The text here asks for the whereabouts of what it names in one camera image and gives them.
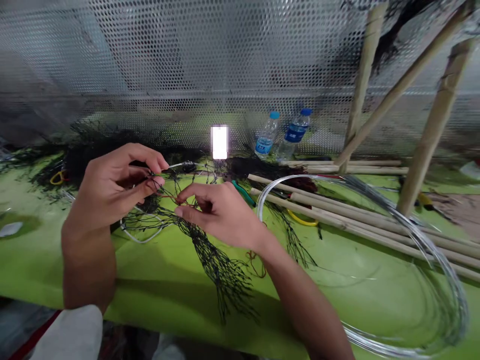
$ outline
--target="glowing light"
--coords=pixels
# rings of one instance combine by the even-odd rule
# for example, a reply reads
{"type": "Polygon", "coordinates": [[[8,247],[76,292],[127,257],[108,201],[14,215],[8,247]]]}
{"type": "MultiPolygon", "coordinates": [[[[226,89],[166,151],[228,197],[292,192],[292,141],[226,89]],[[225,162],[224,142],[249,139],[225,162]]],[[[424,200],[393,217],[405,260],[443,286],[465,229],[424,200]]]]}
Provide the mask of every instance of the glowing light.
{"type": "Polygon", "coordinates": [[[229,126],[211,127],[211,152],[214,159],[226,159],[229,151],[229,126]]]}

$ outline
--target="plastic bottle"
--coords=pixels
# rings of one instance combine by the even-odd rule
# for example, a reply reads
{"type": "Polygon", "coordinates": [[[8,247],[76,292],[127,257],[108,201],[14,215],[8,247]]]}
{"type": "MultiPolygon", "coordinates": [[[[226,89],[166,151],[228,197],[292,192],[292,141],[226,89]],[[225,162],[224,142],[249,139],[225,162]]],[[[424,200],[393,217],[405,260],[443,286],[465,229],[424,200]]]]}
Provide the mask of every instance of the plastic bottle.
{"type": "Polygon", "coordinates": [[[297,144],[302,141],[305,132],[310,125],[310,115],[312,109],[303,108],[300,111],[300,116],[292,120],[285,134],[285,138],[278,147],[276,159],[278,162],[288,161],[292,158],[297,144]]]}
{"type": "Polygon", "coordinates": [[[268,119],[268,122],[256,141],[255,154],[257,154],[260,159],[265,159],[272,149],[275,136],[277,135],[279,117],[280,113],[278,111],[270,112],[270,119],[268,119]]]}

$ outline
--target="hand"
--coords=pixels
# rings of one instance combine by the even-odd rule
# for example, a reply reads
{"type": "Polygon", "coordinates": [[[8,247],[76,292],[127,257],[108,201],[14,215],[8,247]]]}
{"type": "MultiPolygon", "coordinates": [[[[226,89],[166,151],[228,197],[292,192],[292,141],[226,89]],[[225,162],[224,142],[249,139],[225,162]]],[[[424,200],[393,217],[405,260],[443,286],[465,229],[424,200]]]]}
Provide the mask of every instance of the hand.
{"type": "Polygon", "coordinates": [[[178,194],[177,201],[182,204],[193,195],[201,211],[190,206],[179,206],[175,214],[228,245],[258,251],[269,231],[233,184],[193,183],[178,194]]]}
{"type": "Polygon", "coordinates": [[[169,168],[162,154],[138,143],[126,144],[91,160],[62,232],[81,236],[108,227],[165,183],[160,176],[141,182],[150,171],[131,166],[135,160],[146,163],[155,174],[169,168]]]}

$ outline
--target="green pliers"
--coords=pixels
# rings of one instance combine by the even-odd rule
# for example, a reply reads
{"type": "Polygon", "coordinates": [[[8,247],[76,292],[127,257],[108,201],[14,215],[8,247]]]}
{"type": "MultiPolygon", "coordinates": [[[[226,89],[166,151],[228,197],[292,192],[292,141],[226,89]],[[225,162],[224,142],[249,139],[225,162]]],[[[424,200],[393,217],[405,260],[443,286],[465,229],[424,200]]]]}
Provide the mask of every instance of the green pliers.
{"type": "Polygon", "coordinates": [[[252,207],[256,207],[257,203],[250,197],[249,193],[240,185],[237,184],[235,180],[232,179],[231,175],[223,175],[223,181],[226,183],[232,183],[235,189],[240,193],[240,195],[245,199],[246,203],[252,207]]]}

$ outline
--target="wooden stick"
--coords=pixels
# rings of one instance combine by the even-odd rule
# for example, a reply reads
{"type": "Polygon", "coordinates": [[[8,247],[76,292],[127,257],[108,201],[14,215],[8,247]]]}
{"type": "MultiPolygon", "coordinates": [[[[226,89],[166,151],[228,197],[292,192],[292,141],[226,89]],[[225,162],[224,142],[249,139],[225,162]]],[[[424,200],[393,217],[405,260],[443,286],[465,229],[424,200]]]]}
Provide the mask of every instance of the wooden stick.
{"type": "MultiPolygon", "coordinates": [[[[311,205],[316,208],[327,210],[332,213],[342,215],[346,218],[354,219],[362,223],[375,226],[376,228],[387,230],[389,232],[393,232],[400,235],[407,235],[407,236],[409,235],[407,229],[405,229],[400,224],[396,223],[394,219],[389,219],[394,221],[394,222],[391,222],[389,220],[371,217],[363,213],[357,213],[351,209],[345,209],[341,206],[337,206],[332,203],[327,203],[327,202],[314,199],[308,196],[304,196],[298,193],[293,193],[290,196],[290,199],[292,201],[296,201],[305,205],[311,205]]],[[[480,247],[461,244],[458,242],[450,241],[442,237],[433,236],[433,235],[430,235],[429,238],[438,247],[452,250],[456,253],[463,254],[475,259],[480,259],[480,247]]]]}
{"type": "MultiPolygon", "coordinates": [[[[346,174],[405,175],[409,172],[409,168],[408,167],[349,165],[344,171],[346,172],[346,174]]],[[[336,165],[307,166],[306,172],[309,174],[339,174],[340,167],[336,165]]]]}
{"type": "Polygon", "coordinates": [[[416,146],[412,164],[396,207],[406,217],[412,212],[415,200],[421,190],[430,161],[457,98],[457,86],[476,43],[476,39],[470,38],[451,48],[448,64],[440,80],[440,87],[433,101],[421,139],[416,146]]]}
{"type": "Polygon", "coordinates": [[[471,241],[471,240],[463,240],[463,239],[458,239],[458,238],[455,238],[455,237],[451,237],[451,236],[448,236],[448,235],[444,234],[443,232],[440,232],[440,231],[437,231],[437,230],[434,230],[434,229],[430,229],[428,227],[420,227],[420,229],[424,233],[436,236],[438,238],[447,239],[447,240],[450,240],[450,241],[453,241],[453,242],[456,242],[456,243],[459,243],[459,244],[473,246],[473,247],[476,247],[476,248],[480,249],[480,244],[477,243],[477,242],[474,242],[474,241],[471,241]]]}
{"type": "MultiPolygon", "coordinates": [[[[350,115],[348,117],[348,125],[346,128],[345,145],[355,137],[360,129],[359,118],[362,114],[364,106],[365,94],[369,86],[370,74],[372,72],[372,63],[374,62],[375,51],[379,44],[380,35],[382,33],[382,24],[384,23],[385,12],[387,11],[388,2],[383,2],[375,6],[368,12],[366,19],[365,37],[363,48],[361,50],[360,68],[355,79],[355,93],[351,103],[350,115]]],[[[347,164],[350,156],[340,166],[339,174],[347,172],[347,164]]]]}
{"type": "MultiPolygon", "coordinates": [[[[415,244],[415,241],[413,241],[413,239],[409,236],[404,236],[404,235],[397,234],[395,232],[383,230],[381,228],[378,228],[378,227],[375,227],[375,226],[372,226],[372,225],[368,225],[366,223],[363,223],[363,222],[360,222],[360,221],[357,221],[357,220],[353,220],[353,219],[338,215],[338,214],[333,213],[333,212],[322,210],[322,209],[319,209],[317,207],[312,206],[311,209],[313,211],[323,212],[327,216],[330,216],[334,219],[342,220],[342,221],[344,221],[346,223],[349,223],[349,224],[352,224],[352,225],[354,225],[358,228],[364,229],[364,230],[366,230],[370,233],[381,235],[384,238],[388,238],[388,239],[394,240],[396,242],[399,242],[399,243],[402,243],[402,244],[405,244],[405,245],[408,245],[408,246],[412,246],[412,247],[415,247],[415,248],[417,247],[417,244],[415,244]]],[[[441,248],[441,247],[439,247],[439,249],[446,256],[447,259],[480,270],[480,260],[478,260],[476,258],[472,258],[470,256],[459,254],[457,252],[447,250],[447,249],[444,249],[444,248],[441,248]]]]}
{"type": "Polygon", "coordinates": [[[361,127],[355,137],[343,149],[341,154],[333,162],[335,165],[343,164],[348,157],[359,147],[367,138],[372,129],[385,116],[390,108],[402,96],[404,91],[414,82],[417,76],[422,72],[430,60],[438,54],[443,45],[461,28],[462,23],[469,17],[471,11],[468,1],[464,2],[457,11],[450,17],[443,29],[437,34],[433,41],[426,47],[421,55],[410,66],[401,79],[383,98],[380,105],[375,109],[370,118],[361,127]]]}
{"type": "MultiPolygon", "coordinates": [[[[261,177],[261,176],[252,175],[252,174],[249,174],[248,178],[252,181],[255,181],[255,182],[258,182],[258,183],[261,183],[261,184],[270,184],[272,182],[272,180],[269,180],[269,179],[261,177]]],[[[339,206],[339,207],[342,207],[342,208],[345,208],[345,209],[350,209],[350,210],[353,210],[355,213],[366,214],[371,218],[382,219],[384,221],[388,221],[388,222],[391,222],[393,224],[398,224],[397,221],[394,220],[391,217],[387,217],[385,215],[382,215],[382,214],[379,214],[379,213],[376,213],[376,212],[373,212],[373,211],[368,211],[368,210],[365,210],[365,209],[362,209],[362,208],[359,208],[359,207],[356,207],[356,206],[348,205],[348,204],[345,204],[343,202],[336,201],[336,200],[330,199],[330,198],[325,197],[325,196],[320,196],[320,195],[317,195],[317,194],[314,194],[314,193],[311,193],[311,192],[308,192],[308,191],[298,189],[296,187],[292,187],[292,186],[288,186],[288,185],[280,183],[280,184],[277,184],[275,186],[275,188],[287,191],[287,192],[292,193],[292,194],[304,195],[306,197],[316,199],[316,200],[320,200],[324,203],[329,203],[329,204],[336,205],[336,206],[339,206]]],[[[477,244],[475,242],[456,239],[454,237],[445,235],[442,232],[439,232],[439,231],[436,231],[436,230],[433,230],[433,229],[429,229],[429,228],[426,228],[426,227],[420,227],[420,229],[425,233],[431,234],[432,236],[430,238],[435,236],[436,238],[442,238],[444,240],[449,240],[449,241],[452,241],[452,242],[455,242],[455,243],[458,243],[458,244],[462,244],[462,245],[470,246],[470,247],[476,247],[477,249],[480,249],[480,244],[477,244]]]]}
{"type": "MultiPolygon", "coordinates": [[[[253,195],[253,196],[257,196],[260,193],[261,193],[261,191],[256,189],[256,188],[252,188],[250,190],[250,194],[253,195]]],[[[292,202],[287,201],[287,200],[283,200],[283,199],[281,199],[279,197],[276,197],[276,196],[267,195],[266,200],[268,200],[268,201],[270,201],[274,204],[280,205],[284,208],[290,209],[290,210],[292,210],[296,213],[300,213],[300,214],[306,215],[310,218],[317,219],[317,220],[321,221],[323,224],[331,225],[331,226],[336,227],[338,229],[345,230],[345,231],[347,231],[351,234],[354,234],[354,235],[360,236],[362,238],[365,238],[367,240],[373,241],[374,243],[384,245],[384,246],[386,246],[390,249],[394,249],[394,250],[397,250],[397,251],[399,251],[403,254],[410,255],[411,257],[414,257],[414,258],[417,258],[417,259],[420,259],[420,260],[425,260],[423,254],[421,253],[420,250],[414,249],[410,246],[404,245],[404,244],[399,243],[397,241],[393,241],[389,238],[385,238],[385,237],[380,236],[376,233],[365,231],[364,229],[362,229],[360,227],[348,224],[348,223],[346,223],[344,221],[341,221],[339,219],[335,219],[335,218],[327,216],[325,214],[321,214],[317,211],[310,210],[310,209],[308,209],[304,206],[297,205],[295,203],[292,203],[292,202]]],[[[427,257],[429,258],[429,260],[434,259],[433,256],[431,256],[431,255],[427,255],[427,257]]],[[[459,266],[459,265],[456,265],[456,264],[450,264],[450,265],[456,271],[456,273],[458,275],[480,283],[480,273],[477,273],[475,271],[469,270],[465,267],[462,267],[462,266],[459,266]]]]}
{"type": "MultiPolygon", "coordinates": [[[[333,161],[282,161],[280,165],[288,165],[290,167],[294,166],[323,166],[323,165],[333,165],[333,161]]],[[[402,164],[401,160],[351,160],[349,162],[350,165],[355,166],[388,166],[388,167],[397,167],[402,164]]]]}

